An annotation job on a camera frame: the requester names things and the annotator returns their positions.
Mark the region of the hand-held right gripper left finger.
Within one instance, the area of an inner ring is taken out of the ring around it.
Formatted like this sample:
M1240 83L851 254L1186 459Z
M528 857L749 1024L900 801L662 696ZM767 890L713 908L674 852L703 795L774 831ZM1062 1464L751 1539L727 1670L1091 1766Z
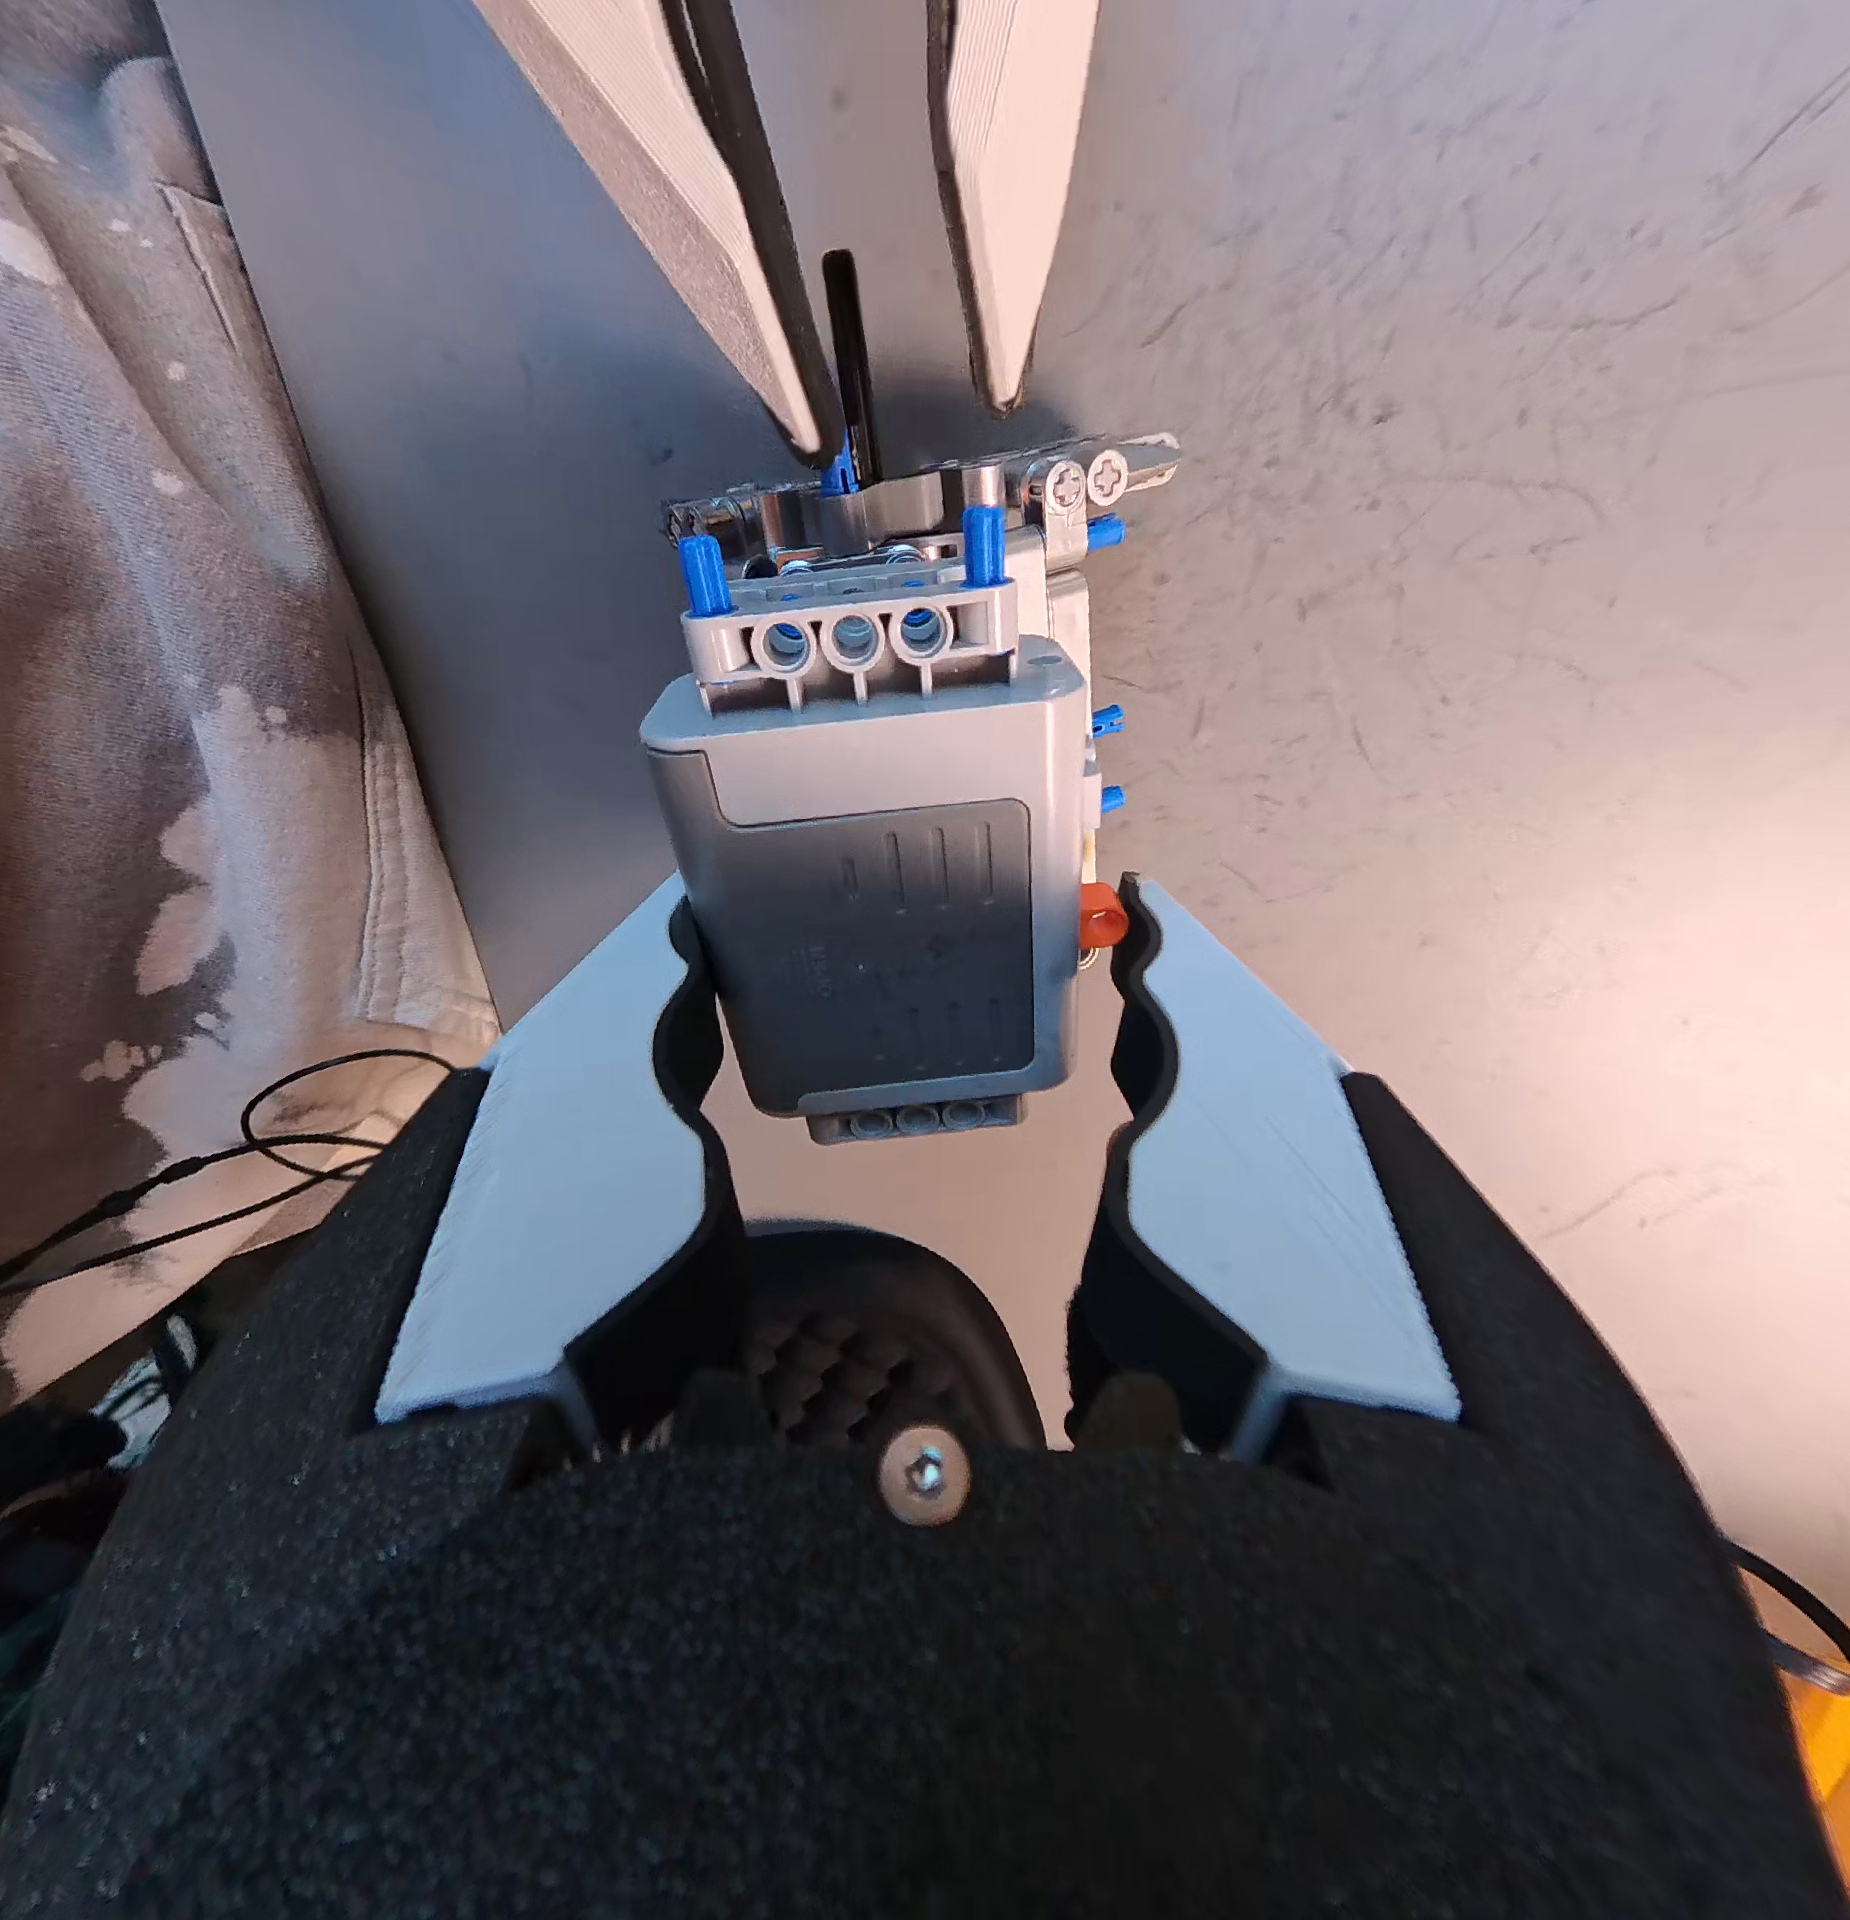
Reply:
M376 1399L378 1425L547 1401L580 1448L641 1442L740 1361L749 1246L705 1095L710 975L670 875L489 1055Z

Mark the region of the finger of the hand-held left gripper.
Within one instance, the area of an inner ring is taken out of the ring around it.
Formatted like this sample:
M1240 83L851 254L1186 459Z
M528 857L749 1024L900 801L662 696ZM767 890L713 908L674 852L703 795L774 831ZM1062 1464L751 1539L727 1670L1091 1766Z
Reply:
M840 401L730 4L477 10L793 450L834 457Z
M970 375L1021 405L1080 128L1095 2L929 2L927 101Z

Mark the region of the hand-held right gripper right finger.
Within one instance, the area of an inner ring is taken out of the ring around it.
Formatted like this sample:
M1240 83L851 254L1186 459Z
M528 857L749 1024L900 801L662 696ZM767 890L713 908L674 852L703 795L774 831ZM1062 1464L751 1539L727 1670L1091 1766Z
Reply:
M1461 1399L1348 1065L1162 887L1119 899L1130 1115L1066 1309L1073 1447L1295 1459L1337 1415L1439 1447Z

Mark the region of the grey battery box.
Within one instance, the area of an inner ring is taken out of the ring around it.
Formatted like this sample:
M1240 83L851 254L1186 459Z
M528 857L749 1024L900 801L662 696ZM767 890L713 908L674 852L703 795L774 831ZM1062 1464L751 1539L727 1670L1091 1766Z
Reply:
M1102 781L1052 603L956 559L694 590L641 739L759 1111L964 1131L1070 1076Z

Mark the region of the grey transparent engine model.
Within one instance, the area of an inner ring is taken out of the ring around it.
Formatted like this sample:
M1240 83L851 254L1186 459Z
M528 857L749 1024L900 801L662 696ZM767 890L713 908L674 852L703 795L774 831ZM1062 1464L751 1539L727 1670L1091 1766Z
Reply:
M664 536L705 535L732 576L770 578L795 563L855 563L889 546L918 555L960 533L968 506L999 506L1009 531L1043 544L1048 575L1125 538L1123 502L1171 482L1174 434L1080 435L1009 454L940 459L906 476L882 466L869 390L869 351L851 253L822 261L845 441L822 478L732 487L695 502L670 502Z

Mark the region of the grey desk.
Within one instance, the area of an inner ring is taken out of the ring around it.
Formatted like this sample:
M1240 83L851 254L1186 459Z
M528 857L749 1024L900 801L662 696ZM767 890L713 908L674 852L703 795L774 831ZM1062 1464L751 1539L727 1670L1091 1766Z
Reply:
M499 1017L666 874L662 502L790 473L471 4L160 4ZM1110 869L1373 1069L1850 1619L1850 4L1106 4L1020 415L920 4L737 4L895 469L1090 565Z

